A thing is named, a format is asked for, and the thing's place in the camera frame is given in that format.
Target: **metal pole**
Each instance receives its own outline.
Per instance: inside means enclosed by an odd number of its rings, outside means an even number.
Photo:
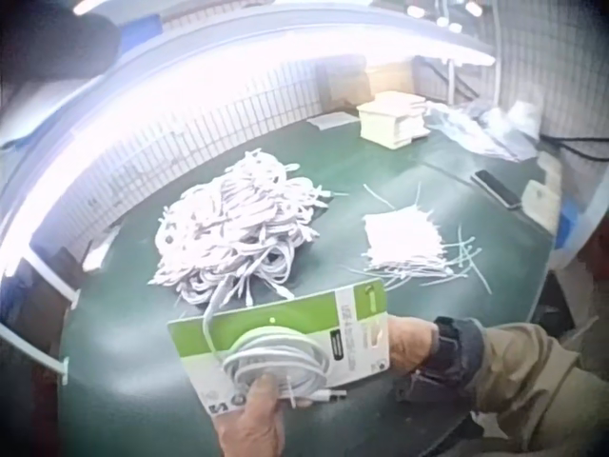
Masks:
[[[450,24],[448,0],[442,0],[442,16],[448,19],[448,24]],[[446,103],[448,105],[455,104],[455,62],[453,59],[448,59],[448,93],[446,94]]]
[[[70,303],[77,299],[76,291],[71,288],[63,279],[61,279],[55,272],[49,268],[38,255],[31,250],[30,247],[26,249],[23,254],[23,258],[28,261],[30,265],[34,267],[45,280],[57,289],[64,297],[66,297]]]
[[[17,336],[17,334],[13,333],[10,329],[6,328],[2,324],[0,324],[0,338],[9,343],[10,345],[17,348],[24,354],[26,354],[30,359],[35,362],[38,362],[41,365],[44,365],[51,371],[62,376],[62,382],[65,385],[68,381],[68,358],[66,358],[63,362],[60,362],[57,359],[53,359],[50,355],[46,354],[39,348],[35,348],[33,345],[28,343],[23,338]]]

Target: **light fixture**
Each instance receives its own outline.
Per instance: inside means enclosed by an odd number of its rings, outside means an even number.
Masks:
[[[469,1],[465,4],[465,9],[472,15],[476,17],[482,16],[482,7],[478,5],[476,2]]]
[[[147,50],[139,60],[118,65],[55,122],[54,140],[50,134],[37,140],[39,149],[56,149],[61,130],[67,145],[31,186],[23,204],[13,209],[0,245],[0,278],[14,274],[55,202],[113,144],[169,113],[179,113],[186,123],[201,107],[214,109],[241,99],[246,81],[260,72],[288,62],[346,54],[378,62],[414,55],[482,66],[495,62],[491,49],[475,38],[393,11],[275,5],[240,13],[230,15],[224,29],[224,23],[214,21]],[[207,27],[214,28],[217,43],[198,39],[207,36]],[[170,61],[176,63],[168,68],[159,64]]]
[[[453,33],[461,33],[461,30],[463,30],[463,26],[461,24],[453,22],[448,26],[448,29]]]
[[[106,3],[107,1],[108,0],[83,0],[74,7],[74,14],[76,14],[77,16],[82,16],[83,14],[88,13],[89,11],[99,7],[102,3]]]
[[[420,7],[415,7],[414,5],[409,6],[406,9],[406,13],[409,16],[416,17],[417,19],[421,19],[422,17],[425,16],[425,10]]]

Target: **green table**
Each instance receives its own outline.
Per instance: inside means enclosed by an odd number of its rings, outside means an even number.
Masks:
[[[87,280],[64,330],[61,350],[69,356],[69,383],[60,388],[59,412],[65,455],[219,455],[211,423],[167,332],[167,321],[185,310],[200,311],[186,304],[174,307],[172,290],[147,281],[159,259],[153,238],[162,207],[222,172],[245,150],[260,147],[283,163],[299,163],[299,174],[349,194],[335,198],[314,221],[321,237],[300,249],[287,284],[296,295],[363,279],[345,266],[364,266],[362,217],[386,211],[364,183],[396,207],[412,204],[421,184],[420,206],[433,209],[445,241],[456,241],[459,224],[464,236],[476,236],[483,249],[477,266],[493,294],[476,276],[429,288],[411,281],[389,292],[390,311],[426,319],[475,317],[488,326],[530,317],[553,238],[490,199],[468,177],[492,169],[521,192],[528,179],[543,176],[535,162],[485,159],[438,133],[396,151],[358,134],[358,125],[318,131],[304,122],[277,130],[193,170],[128,215],[105,270]],[[259,304],[278,299],[264,286],[254,288],[254,297]],[[392,375],[386,373],[360,382],[347,401],[289,411],[285,455],[415,455],[434,446],[466,412],[456,405],[398,405],[391,386]]]

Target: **blue object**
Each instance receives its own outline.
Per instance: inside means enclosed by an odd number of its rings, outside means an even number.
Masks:
[[[559,231],[556,235],[554,249],[560,249],[564,246],[579,217],[580,212],[576,203],[570,198],[564,197],[560,207]]]
[[[121,55],[128,50],[145,43],[155,36],[163,33],[163,22],[158,14],[151,14],[120,27],[121,30]]]

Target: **white paper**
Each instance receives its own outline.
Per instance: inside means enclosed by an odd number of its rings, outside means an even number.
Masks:
[[[352,124],[354,122],[360,122],[360,118],[347,114],[346,112],[330,112],[329,114],[307,119],[306,122],[314,125],[319,130],[327,130],[346,124]]]

